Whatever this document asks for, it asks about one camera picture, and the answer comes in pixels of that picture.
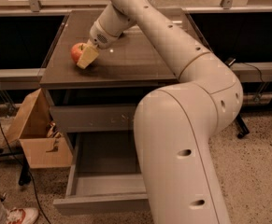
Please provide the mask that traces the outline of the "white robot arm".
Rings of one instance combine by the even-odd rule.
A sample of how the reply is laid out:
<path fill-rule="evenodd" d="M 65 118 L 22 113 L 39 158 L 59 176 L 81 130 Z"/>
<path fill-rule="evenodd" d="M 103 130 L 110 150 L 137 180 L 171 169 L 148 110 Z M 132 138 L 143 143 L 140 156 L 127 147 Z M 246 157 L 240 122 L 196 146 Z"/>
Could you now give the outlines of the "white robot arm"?
<path fill-rule="evenodd" d="M 147 94 L 134 117 L 136 153 L 154 224 L 231 224 L 208 142 L 238 115 L 241 83 L 152 0 L 110 0 L 90 30 L 78 66 L 86 68 L 132 25 L 178 81 Z"/>

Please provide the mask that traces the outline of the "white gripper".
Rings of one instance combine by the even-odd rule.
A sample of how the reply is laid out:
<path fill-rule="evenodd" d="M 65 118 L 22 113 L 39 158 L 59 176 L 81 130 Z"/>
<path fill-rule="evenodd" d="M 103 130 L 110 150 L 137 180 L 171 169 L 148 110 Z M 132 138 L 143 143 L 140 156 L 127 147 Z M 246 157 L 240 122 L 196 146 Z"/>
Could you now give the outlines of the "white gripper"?
<path fill-rule="evenodd" d="M 97 47 L 100 49 L 107 49 L 118 39 L 118 37 L 118 29 L 113 28 L 110 24 L 103 24 L 100 20 L 95 21 L 90 29 L 89 35 L 89 40 L 93 45 L 80 45 L 81 54 L 77 66 L 81 69 L 85 69 L 98 57 L 99 51 Z"/>

